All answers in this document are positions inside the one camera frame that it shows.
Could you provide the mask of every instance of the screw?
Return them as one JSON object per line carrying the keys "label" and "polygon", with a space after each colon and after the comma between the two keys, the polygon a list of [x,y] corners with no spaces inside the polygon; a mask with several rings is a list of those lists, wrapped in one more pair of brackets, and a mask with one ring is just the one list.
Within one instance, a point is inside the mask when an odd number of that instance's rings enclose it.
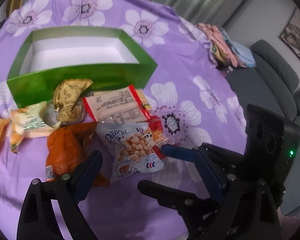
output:
{"label": "screw", "polygon": [[68,180],[68,179],[70,179],[70,174],[68,174],[68,173],[63,174],[61,178],[62,178],[63,180]]}
{"label": "screw", "polygon": [[258,179],[258,182],[262,185],[266,184],[266,182],[264,181],[264,179]]}
{"label": "screw", "polygon": [[229,180],[235,180],[235,179],[236,179],[236,176],[235,176],[234,174],[228,174],[228,175],[227,175],[227,178],[228,178]]}
{"label": "screw", "polygon": [[187,198],[187,199],[185,200],[185,204],[186,204],[186,206],[192,206],[193,200],[190,199],[190,198]]}
{"label": "screw", "polygon": [[36,185],[36,184],[39,183],[39,181],[40,181],[39,179],[33,179],[31,183],[32,183],[33,185]]}

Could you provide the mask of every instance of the green box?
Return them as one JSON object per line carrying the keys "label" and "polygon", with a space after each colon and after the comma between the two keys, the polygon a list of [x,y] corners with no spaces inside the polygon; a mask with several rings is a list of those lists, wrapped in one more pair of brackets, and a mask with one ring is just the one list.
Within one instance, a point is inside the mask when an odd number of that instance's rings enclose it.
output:
{"label": "green box", "polygon": [[92,79],[90,90],[114,90],[130,84],[143,89],[156,67],[123,30],[53,27],[30,33],[7,83],[18,107],[23,108],[51,100],[54,89],[65,79]]}

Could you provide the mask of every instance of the gray wall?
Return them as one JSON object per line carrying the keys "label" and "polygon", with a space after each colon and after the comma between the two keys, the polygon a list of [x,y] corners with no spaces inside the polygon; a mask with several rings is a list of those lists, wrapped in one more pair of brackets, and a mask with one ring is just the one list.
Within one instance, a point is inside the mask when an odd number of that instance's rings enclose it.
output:
{"label": "gray wall", "polygon": [[300,79],[300,60],[280,39],[295,8],[293,0],[248,0],[241,13],[227,25],[227,33],[232,40],[247,47],[260,39],[266,40],[291,65]]}

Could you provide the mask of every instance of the gray sofa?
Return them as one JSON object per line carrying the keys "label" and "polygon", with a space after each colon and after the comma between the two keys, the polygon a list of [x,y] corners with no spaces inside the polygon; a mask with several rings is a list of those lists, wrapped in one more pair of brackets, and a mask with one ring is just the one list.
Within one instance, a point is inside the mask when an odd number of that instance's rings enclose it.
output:
{"label": "gray sofa", "polygon": [[[269,109],[300,126],[299,78],[283,57],[266,41],[251,46],[254,69],[234,69],[226,79],[244,111],[248,103]],[[300,145],[285,181],[283,215],[300,217]]]}

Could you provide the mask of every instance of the floral tablecloth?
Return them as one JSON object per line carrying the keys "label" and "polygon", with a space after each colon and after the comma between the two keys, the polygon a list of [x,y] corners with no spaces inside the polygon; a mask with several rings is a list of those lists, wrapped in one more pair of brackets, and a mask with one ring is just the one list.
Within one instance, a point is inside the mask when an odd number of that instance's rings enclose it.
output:
{"label": "floral tablecloth", "polygon": [[[33,29],[93,25],[124,29],[154,58],[158,67],[144,89],[164,132],[181,146],[203,141],[244,152],[245,119],[236,95],[215,69],[206,36],[167,6],[145,0],[29,0],[13,12],[0,31],[0,116],[16,108],[6,78],[25,38]],[[0,146],[0,229],[16,239],[18,218],[33,178],[45,180],[46,138],[28,139],[17,155],[9,133]],[[103,173],[112,159],[94,137],[90,150],[104,153]],[[137,183],[150,179],[199,197],[209,196],[192,163],[166,158],[165,168],[93,188],[79,207],[98,239],[171,240],[187,232],[176,211],[141,195]],[[53,202],[65,239],[71,239]]]}

